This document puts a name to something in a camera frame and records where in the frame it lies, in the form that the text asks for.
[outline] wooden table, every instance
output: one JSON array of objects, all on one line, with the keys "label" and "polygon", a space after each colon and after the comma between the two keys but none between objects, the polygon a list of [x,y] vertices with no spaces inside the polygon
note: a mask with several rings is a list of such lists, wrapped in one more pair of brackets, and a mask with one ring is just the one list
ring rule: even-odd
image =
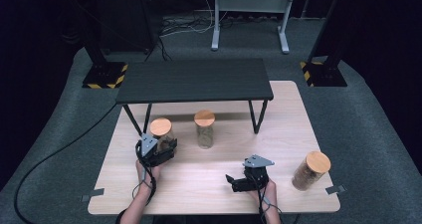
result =
[{"label": "wooden table", "polygon": [[[178,147],[176,156],[162,170],[157,192],[145,214],[257,213],[252,198],[244,192],[233,192],[225,177],[228,174],[235,179],[243,178],[242,163],[252,154],[275,161],[267,171],[277,183],[278,206],[284,213],[339,209],[337,196],[325,191],[332,186],[329,173],[308,191],[298,191],[292,185],[296,168],[308,152],[319,150],[319,146],[296,84],[271,82],[271,86],[275,96],[258,134],[250,129],[245,102],[154,105],[151,119],[166,117],[172,121]],[[131,108],[137,120],[144,118],[147,105]],[[201,149],[196,141],[193,117],[203,109],[216,115],[214,145],[210,149]],[[95,187],[104,188],[105,192],[92,197],[91,214],[118,214],[129,205],[137,185],[134,147],[138,139],[137,131],[122,110]]]}]

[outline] grey carpet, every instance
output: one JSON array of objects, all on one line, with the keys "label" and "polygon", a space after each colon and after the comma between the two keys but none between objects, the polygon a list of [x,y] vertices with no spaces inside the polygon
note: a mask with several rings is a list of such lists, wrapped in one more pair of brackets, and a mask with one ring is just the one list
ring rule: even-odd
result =
[{"label": "grey carpet", "polygon": [[[270,80],[297,83],[319,146],[332,162],[339,195],[335,213],[302,214],[299,223],[421,223],[422,178],[363,78],[350,66],[339,68],[346,88],[309,88],[300,68],[322,20],[291,19],[289,55],[281,53],[277,23],[249,23],[222,29],[220,49],[211,52],[212,30],[162,38],[173,60],[263,58]],[[144,54],[112,53],[109,61],[143,61]],[[154,50],[149,61],[162,61]],[[20,223],[13,197],[22,176],[39,160],[81,135],[114,104],[118,90],[82,89],[91,67],[84,49],[74,60],[67,85],[48,124],[0,193],[0,223]],[[93,216],[80,197],[94,189],[120,107],[69,148],[35,169],[19,193],[19,208],[35,223],[113,223],[115,216]],[[296,215],[283,215],[286,224]],[[145,216],[142,223],[150,223]]]}]

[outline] metal stand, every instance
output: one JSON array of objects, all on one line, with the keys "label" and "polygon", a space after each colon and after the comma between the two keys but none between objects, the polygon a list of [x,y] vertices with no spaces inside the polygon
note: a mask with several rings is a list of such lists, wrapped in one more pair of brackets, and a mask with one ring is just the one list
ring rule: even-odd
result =
[{"label": "metal stand", "polygon": [[220,11],[266,12],[284,13],[282,25],[278,27],[278,33],[282,52],[283,54],[288,54],[289,45],[286,39],[286,26],[288,24],[292,3],[293,0],[215,0],[215,25],[211,51],[218,50],[220,39]]},{"label": "metal stand", "polygon": [[127,64],[124,62],[108,62],[93,35],[86,15],[78,0],[69,0],[80,26],[80,35],[93,65],[83,81],[84,88],[117,88],[121,84]]},{"label": "metal stand", "polygon": [[316,38],[316,43],[311,50],[310,56],[306,62],[301,62],[302,71],[305,75],[305,80],[310,87],[347,87],[347,83],[344,80],[340,70],[338,69],[338,63],[347,48],[349,41],[354,35],[355,29],[358,24],[357,13],[350,14],[350,22],[347,23],[344,33],[339,38],[339,43],[335,47],[333,54],[327,56],[327,59],[323,63],[313,62],[313,57],[317,51],[317,46],[321,40],[322,34],[326,28],[326,24],[329,21],[329,17],[337,3],[337,0],[333,0],[326,15],[322,28]]}]

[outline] black tripod base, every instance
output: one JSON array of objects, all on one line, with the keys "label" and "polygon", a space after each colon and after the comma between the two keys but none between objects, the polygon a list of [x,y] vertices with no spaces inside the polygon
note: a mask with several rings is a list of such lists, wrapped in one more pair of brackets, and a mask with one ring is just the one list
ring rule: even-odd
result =
[{"label": "black tripod base", "polygon": [[301,62],[302,71],[309,87],[347,87],[340,70],[323,63]]},{"label": "black tripod base", "polygon": [[123,62],[106,62],[104,66],[92,66],[84,79],[83,88],[114,89],[123,82],[127,64]]}]

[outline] black curtain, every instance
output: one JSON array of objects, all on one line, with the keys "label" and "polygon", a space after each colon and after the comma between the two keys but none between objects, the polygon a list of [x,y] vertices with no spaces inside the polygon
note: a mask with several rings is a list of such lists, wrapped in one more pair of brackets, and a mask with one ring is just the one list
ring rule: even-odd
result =
[{"label": "black curtain", "polygon": [[338,0],[315,54],[332,55],[348,39],[341,58],[364,77],[420,172],[421,29],[421,0]]},{"label": "black curtain", "polygon": [[62,36],[63,1],[0,0],[0,188],[50,118],[80,48]]}]

